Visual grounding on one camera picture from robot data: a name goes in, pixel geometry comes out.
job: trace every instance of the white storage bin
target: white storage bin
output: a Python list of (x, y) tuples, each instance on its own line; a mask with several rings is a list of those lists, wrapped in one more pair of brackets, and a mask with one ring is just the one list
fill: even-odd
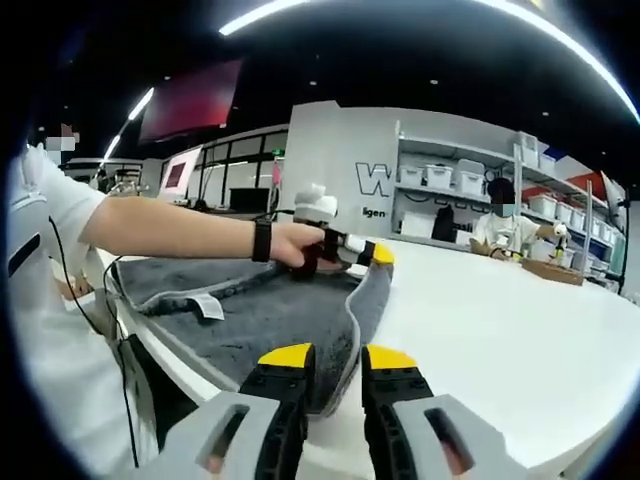
[(547, 155), (540, 155), (540, 170), (542, 170), (545, 173), (548, 173), (551, 176), (554, 176), (556, 173), (556, 161), (547, 156)]
[(451, 188), (452, 167), (444, 167), (440, 165), (427, 165), (427, 185), (430, 188), (439, 188), (448, 190)]
[(400, 167), (400, 182), (403, 185), (419, 187), (422, 185), (422, 169), (418, 167)]
[(435, 222), (435, 215), (405, 212), (400, 233), (412, 237), (431, 238)]
[(484, 174), (471, 172), (460, 172), (457, 190), (475, 197), (482, 196), (482, 186), (484, 185)]
[(536, 195), (529, 199), (531, 210), (547, 218), (554, 218), (557, 203), (558, 201), (549, 195)]
[(602, 241), (608, 244), (613, 244), (613, 229), (606, 223), (602, 224)]
[(538, 139), (528, 133), (517, 132), (514, 144), (516, 149), (522, 149), (522, 163), (533, 168), (538, 168), (540, 161)]
[(531, 244), (529, 257), (539, 262), (550, 262), (555, 255), (556, 246), (545, 240), (537, 240)]
[(558, 202), (556, 205), (556, 218), (565, 225), (571, 224), (571, 216), (573, 213), (573, 207), (566, 203)]
[(591, 236), (602, 238), (602, 220), (595, 217), (591, 219)]
[(574, 208), (571, 212), (571, 228), (584, 232), (584, 220), (586, 214), (579, 208)]
[(484, 164), (461, 158), (456, 165), (456, 173), (471, 172), (484, 175)]

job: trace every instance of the towel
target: towel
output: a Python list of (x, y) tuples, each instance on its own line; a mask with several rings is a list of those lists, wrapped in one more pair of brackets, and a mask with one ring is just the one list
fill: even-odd
[[(275, 348), (313, 343), (309, 412), (323, 417), (337, 407), (360, 347), (373, 338), (393, 277), (392, 266), (372, 265), (362, 279), (335, 272), (295, 281), (282, 266), (249, 260), (154, 258), (119, 261), (115, 270), (128, 306), (220, 389), (239, 389)], [(221, 315), (203, 312), (203, 303), (216, 301)]]

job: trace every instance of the monitor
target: monitor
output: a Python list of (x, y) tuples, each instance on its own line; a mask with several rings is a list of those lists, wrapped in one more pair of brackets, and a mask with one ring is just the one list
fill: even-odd
[(229, 209), (239, 213), (263, 213), (269, 204), (268, 188), (232, 188)]

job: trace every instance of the red screen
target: red screen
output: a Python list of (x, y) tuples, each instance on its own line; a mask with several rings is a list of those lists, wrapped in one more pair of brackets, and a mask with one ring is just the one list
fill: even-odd
[(182, 171), (184, 170), (184, 163), (179, 165), (174, 165), (171, 171), (169, 172), (169, 178), (167, 178), (166, 188), (177, 187), (180, 183), (180, 176), (182, 175)]
[(241, 65), (241, 60), (214, 65), (157, 88), (144, 113), (140, 141), (227, 123)]

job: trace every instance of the black ceiling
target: black ceiling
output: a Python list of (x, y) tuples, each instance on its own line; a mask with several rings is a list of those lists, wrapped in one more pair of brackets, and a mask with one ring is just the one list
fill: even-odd
[[(139, 0), (101, 11), (73, 61), (48, 83), (34, 127), (44, 126), (44, 135), (69, 123), (81, 137), (74, 155), (101, 156), (150, 86), (244, 58), (226, 129), (140, 146), (138, 121), (114, 156), (165, 157), (206, 138), (287, 123), (294, 104), (336, 99), (342, 106), (442, 111), (524, 130), (630, 180), (640, 138), (630, 112), (575, 54), (517, 19), (471, 0), (325, 0), (231, 37), (217, 33), (265, 2)], [(562, 3), (562, 15), (548, 10), (554, 20), (640, 99), (633, 2)]]

